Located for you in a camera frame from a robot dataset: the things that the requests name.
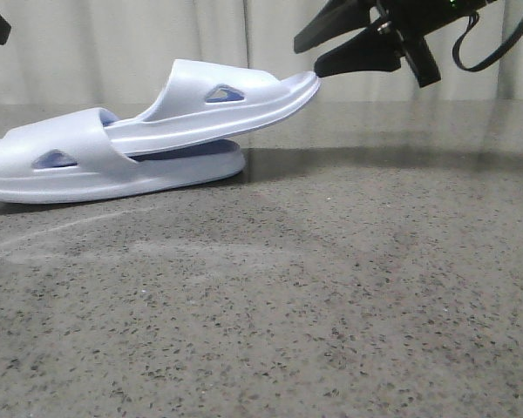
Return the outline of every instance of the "granite countertop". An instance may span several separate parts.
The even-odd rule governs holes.
[[[224,181],[0,203],[0,417],[523,417],[523,101],[235,140]]]

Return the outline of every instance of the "white backdrop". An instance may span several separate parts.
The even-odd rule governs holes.
[[[280,78],[312,68],[352,35],[295,55],[294,35],[325,0],[0,0],[12,24],[0,46],[0,104],[148,103],[172,61],[190,58],[250,66]],[[463,50],[474,64],[490,53],[523,13],[523,0],[482,11]],[[523,41],[500,65],[459,71],[452,45],[461,20],[431,36],[443,81],[419,90],[407,65],[393,74],[326,78],[323,100],[523,98]]]

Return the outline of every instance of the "black cable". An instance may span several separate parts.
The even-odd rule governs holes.
[[[520,23],[518,24],[517,28],[515,29],[515,31],[512,33],[512,35],[506,41],[504,41],[497,50],[495,50],[490,56],[488,56],[484,61],[478,63],[477,65],[475,65],[473,67],[467,67],[461,62],[461,56],[460,56],[461,44],[463,43],[463,41],[465,40],[465,38],[469,34],[469,32],[472,30],[472,28],[474,28],[477,25],[479,20],[480,20],[479,13],[477,11],[474,11],[469,16],[469,24],[467,25],[467,29],[466,29],[465,33],[457,40],[455,45],[453,45],[453,51],[452,51],[453,61],[455,61],[455,64],[461,70],[464,70],[464,71],[479,72],[479,71],[485,70],[492,64],[499,61],[505,54],[507,54],[507,52],[509,50],[511,50],[512,47],[514,47],[514,45],[516,43],[518,43],[519,40],[521,39],[521,37],[523,36],[523,18],[522,18]]]

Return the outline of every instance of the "white slide sandal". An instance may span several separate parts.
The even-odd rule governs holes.
[[[0,201],[111,199],[196,185],[240,172],[225,138],[285,119],[320,85],[313,72],[279,81],[264,71],[176,60],[163,92],[136,118],[77,111],[0,139]]]

